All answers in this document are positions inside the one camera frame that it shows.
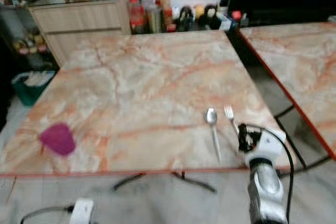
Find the magenta cup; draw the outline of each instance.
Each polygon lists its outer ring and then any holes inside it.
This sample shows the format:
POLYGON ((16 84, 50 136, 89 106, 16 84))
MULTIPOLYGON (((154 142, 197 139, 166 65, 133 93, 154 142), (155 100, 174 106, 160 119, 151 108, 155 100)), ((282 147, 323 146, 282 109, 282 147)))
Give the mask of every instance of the magenta cup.
POLYGON ((65 123, 54 124, 40 135, 41 142, 61 156, 74 151, 76 145, 71 131, 65 123))

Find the silver fork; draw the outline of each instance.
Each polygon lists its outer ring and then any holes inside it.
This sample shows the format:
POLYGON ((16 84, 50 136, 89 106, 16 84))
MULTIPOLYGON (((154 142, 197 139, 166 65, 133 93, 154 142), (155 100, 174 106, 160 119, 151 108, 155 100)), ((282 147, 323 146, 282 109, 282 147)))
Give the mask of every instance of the silver fork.
POLYGON ((233 110, 232 110, 231 105, 226 105, 224 107, 224 112, 225 112, 226 118, 228 118, 228 120, 230 121, 233 129, 235 130, 236 135, 238 136, 239 129, 238 129, 238 126, 237 126, 237 124, 235 122, 235 117, 233 115, 233 110))

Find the spoon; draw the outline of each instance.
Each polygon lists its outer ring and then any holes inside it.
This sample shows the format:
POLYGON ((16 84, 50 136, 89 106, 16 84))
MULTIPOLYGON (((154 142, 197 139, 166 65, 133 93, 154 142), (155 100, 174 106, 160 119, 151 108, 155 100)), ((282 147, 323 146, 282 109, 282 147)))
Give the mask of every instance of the spoon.
POLYGON ((217 123, 217 113, 214 108, 208 108, 206 113, 204 114, 204 119, 207 124, 210 125, 211 130, 212 130, 212 136, 213 136, 213 141, 214 141, 214 146, 218 158, 218 162, 220 163, 222 161, 221 153, 219 150, 219 142, 217 138, 217 131, 216 131, 216 123, 217 123))

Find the marble table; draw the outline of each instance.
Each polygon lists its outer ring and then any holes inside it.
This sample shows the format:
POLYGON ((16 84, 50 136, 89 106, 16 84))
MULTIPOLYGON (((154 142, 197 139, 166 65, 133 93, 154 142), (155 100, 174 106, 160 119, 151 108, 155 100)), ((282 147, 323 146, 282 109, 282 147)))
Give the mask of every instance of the marble table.
POLYGON ((240 34, 336 159, 336 24, 253 27, 240 34))
MULTIPOLYGON (((87 40, 71 53, 0 156, 1 175, 213 172, 245 168, 224 116, 278 129, 224 33, 87 40), (218 163, 203 112, 218 111, 218 163), (77 147, 67 157, 39 135, 64 122, 77 147)), ((286 153, 277 160, 288 168, 286 153)))

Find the gray floor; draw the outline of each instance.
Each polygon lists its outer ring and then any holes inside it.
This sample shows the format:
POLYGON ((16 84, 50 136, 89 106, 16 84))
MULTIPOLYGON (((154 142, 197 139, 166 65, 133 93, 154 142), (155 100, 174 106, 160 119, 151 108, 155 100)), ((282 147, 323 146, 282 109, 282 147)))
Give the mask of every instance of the gray floor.
MULTIPOLYGON (((290 105, 262 69, 251 69, 250 74, 273 113, 290 105)), ((17 98, 13 100, 8 123, 0 134, 0 147, 15 134, 28 111, 17 98)), ((283 122, 307 160, 313 161, 326 154, 297 112, 289 113, 283 122)), ((0 224, 18 223, 24 214, 35 209, 70 204, 79 197, 94 200, 92 221, 100 224, 249 223, 247 173, 192 174, 190 177, 212 184, 218 194, 184 184, 169 175, 145 176, 116 193, 111 191, 111 185, 123 177, 17 179, 15 183, 13 179, 1 179, 0 224)), ((288 179, 284 179, 283 184, 287 192, 288 179)), ((27 224, 68 221, 66 214, 55 213, 36 217, 27 224)), ((336 166, 333 161, 295 177, 290 222, 336 223, 336 166)))

